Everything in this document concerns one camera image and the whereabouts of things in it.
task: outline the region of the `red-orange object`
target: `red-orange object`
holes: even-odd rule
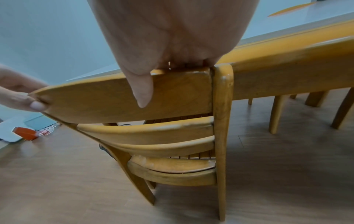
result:
[[[12,132],[23,137],[24,139],[26,139],[28,141],[38,138],[37,132],[32,129],[28,129],[28,128],[15,127],[12,130]]]

